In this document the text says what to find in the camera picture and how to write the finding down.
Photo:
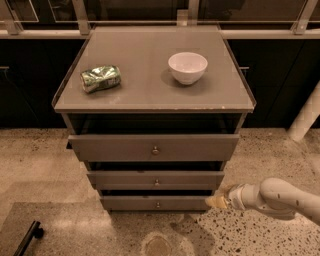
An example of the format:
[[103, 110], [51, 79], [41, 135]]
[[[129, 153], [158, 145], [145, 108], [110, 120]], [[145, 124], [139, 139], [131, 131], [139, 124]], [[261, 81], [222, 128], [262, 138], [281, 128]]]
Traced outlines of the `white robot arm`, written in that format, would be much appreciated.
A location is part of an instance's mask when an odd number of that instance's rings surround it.
[[292, 220], [299, 213], [320, 225], [320, 197], [279, 178], [236, 184], [224, 195], [207, 197], [205, 203], [211, 208], [255, 210], [279, 220]]

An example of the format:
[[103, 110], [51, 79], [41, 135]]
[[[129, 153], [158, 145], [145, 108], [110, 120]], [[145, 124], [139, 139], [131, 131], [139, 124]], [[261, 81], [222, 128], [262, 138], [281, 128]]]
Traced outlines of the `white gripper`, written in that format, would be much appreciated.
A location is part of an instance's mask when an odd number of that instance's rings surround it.
[[209, 196], [205, 199], [205, 203], [211, 208], [219, 209], [227, 209], [228, 202], [237, 210], [255, 209], [257, 195], [256, 185], [238, 184], [229, 190], [227, 199], [224, 196]]

